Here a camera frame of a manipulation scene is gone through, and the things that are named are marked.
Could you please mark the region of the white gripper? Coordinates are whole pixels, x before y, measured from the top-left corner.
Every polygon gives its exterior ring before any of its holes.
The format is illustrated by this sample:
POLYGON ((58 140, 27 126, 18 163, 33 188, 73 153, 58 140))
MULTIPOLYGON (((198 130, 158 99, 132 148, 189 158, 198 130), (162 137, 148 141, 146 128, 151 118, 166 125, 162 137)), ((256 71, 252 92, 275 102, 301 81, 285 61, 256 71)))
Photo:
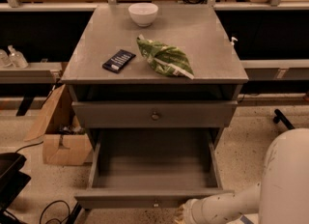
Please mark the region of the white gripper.
POLYGON ((197 199, 190 199, 179 206, 174 214, 174 222, 176 224, 198 224, 193 215, 193 205, 197 202, 197 199))

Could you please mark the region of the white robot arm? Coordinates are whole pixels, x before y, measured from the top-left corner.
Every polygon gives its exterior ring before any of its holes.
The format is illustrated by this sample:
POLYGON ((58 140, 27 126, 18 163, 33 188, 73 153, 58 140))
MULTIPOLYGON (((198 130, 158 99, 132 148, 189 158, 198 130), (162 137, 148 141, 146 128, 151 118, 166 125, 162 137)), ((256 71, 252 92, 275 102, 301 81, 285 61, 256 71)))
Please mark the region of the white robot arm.
POLYGON ((256 213, 258 224, 309 224, 309 129, 296 128, 269 145, 259 182, 237 193, 190 199, 177 224, 229 224, 256 213))

